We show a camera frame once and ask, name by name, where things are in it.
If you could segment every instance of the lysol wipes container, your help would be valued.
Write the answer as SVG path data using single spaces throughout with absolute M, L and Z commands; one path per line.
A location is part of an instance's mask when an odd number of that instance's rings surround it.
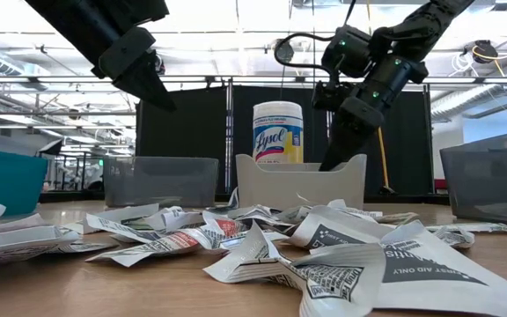
M 257 163 L 304 163 L 303 109 L 287 101 L 253 107 L 253 159 Z

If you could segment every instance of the ceiling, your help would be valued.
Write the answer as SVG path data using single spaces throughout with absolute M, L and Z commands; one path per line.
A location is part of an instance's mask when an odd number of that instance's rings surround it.
M 281 76 L 283 66 L 274 60 L 271 44 L 295 32 L 330 36 L 345 19 L 349 7 L 339 2 L 316 0 L 314 10 L 308 4 L 290 11 L 289 0 L 166 0 L 171 14 L 144 27 L 157 40 L 154 48 L 164 59 L 166 75 Z M 371 0 L 369 20 L 366 2 L 357 1 L 349 23 L 365 32 L 370 28 L 393 26 L 423 3 L 425 1 Z M 431 76 L 466 74 L 456 71 L 454 59 L 466 44 L 475 40 L 491 40 L 495 46 L 503 43 L 498 51 L 507 54 L 507 7 L 505 11 L 494 11 L 495 5 L 502 3 L 507 4 L 507 1 L 478 0 L 452 23 L 425 61 Z M 312 43 L 312 40 L 292 44 L 296 50 L 294 63 L 318 62 L 326 47 L 326 43 Z M 40 51 L 42 46 L 47 55 Z M 40 66 L 36 71 L 41 75 L 92 75 L 92 65 L 23 0 L 0 0 L 0 54 L 13 63 Z M 502 64 L 506 66 L 507 58 Z M 474 63 L 473 67 L 479 76 L 496 71 L 493 63 Z M 312 71 L 287 68 L 285 75 L 310 76 Z M 166 86 L 169 90 L 179 90 L 204 87 L 204 84 L 170 83 Z M 22 88 L 17 87 L 0 85 L 0 92 Z M 92 86 L 77 85 L 77 88 L 91 90 Z M 433 92 L 434 97 L 445 93 Z M 13 93 L 10 96 L 25 103 L 35 102 L 34 94 Z M 46 93 L 40 96 L 39 102 L 49 102 L 47 110 L 75 107 L 87 111 L 129 111 L 134 109 L 132 105 L 137 100 L 120 92 L 63 93 L 57 97 Z M 88 122 L 98 121 L 136 124 L 135 118 L 130 116 L 88 119 Z

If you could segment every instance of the lysol logo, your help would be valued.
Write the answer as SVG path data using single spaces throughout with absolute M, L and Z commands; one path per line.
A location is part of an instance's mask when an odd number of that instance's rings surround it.
M 255 138 L 255 159 L 258 160 L 269 154 L 285 152 L 286 128 L 269 128 L 262 131 Z

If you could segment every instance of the white box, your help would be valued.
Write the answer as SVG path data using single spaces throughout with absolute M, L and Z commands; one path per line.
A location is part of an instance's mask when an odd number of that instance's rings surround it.
M 318 172 L 320 164 L 256 164 L 248 155 L 236 156 L 239 206 L 260 204 L 279 210 L 310 202 L 328 204 L 343 199 L 363 209 L 367 156 L 356 155 L 332 172 Z

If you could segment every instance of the wooden table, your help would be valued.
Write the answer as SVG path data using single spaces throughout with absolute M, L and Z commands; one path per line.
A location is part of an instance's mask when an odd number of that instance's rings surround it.
M 39 207 L 48 221 L 63 225 L 103 202 L 52 203 Z M 444 206 L 369 204 L 385 214 L 416 212 L 426 225 L 449 224 Z M 108 234 L 89 235 L 110 241 Z M 507 235 L 478 234 L 466 256 L 507 279 Z M 189 254 L 142 261 L 127 269 L 113 262 L 86 263 L 88 254 L 44 255 L 0 267 L 0 316 L 298 316 L 300 291 L 276 284 L 221 284 L 202 269 L 219 255 Z M 446 316 L 430 312 L 373 312 L 371 316 Z

